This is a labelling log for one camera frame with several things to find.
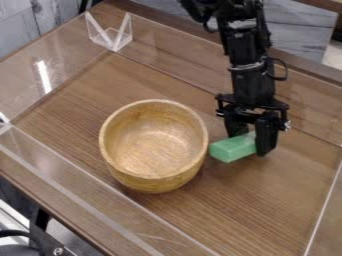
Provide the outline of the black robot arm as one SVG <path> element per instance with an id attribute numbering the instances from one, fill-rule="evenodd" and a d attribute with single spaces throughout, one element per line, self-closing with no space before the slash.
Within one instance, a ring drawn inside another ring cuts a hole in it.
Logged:
<path id="1" fill-rule="evenodd" d="M 237 139 L 254 127 L 257 155 L 264 157 L 277 148 L 280 133 L 290 128 L 290 106 L 276 98 L 276 85 L 289 76 L 276 74 L 280 60 L 269 55 L 272 32 L 264 0 L 178 2 L 205 30 L 220 34 L 229 57 L 233 92 L 216 96 L 228 135 Z"/>

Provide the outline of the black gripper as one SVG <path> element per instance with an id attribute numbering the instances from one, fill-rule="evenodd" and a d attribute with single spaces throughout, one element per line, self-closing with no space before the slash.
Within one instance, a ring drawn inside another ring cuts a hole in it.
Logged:
<path id="1" fill-rule="evenodd" d="M 236 66 L 229 69 L 233 92 L 220 93 L 217 115 L 225 119 L 228 135 L 236 137 L 249 132 L 256 124 L 257 155 L 266 156 L 277 147 L 278 132 L 289 128 L 289 104 L 276 99 L 277 77 L 274 62 L 265 61 L 256 66 Z"/>

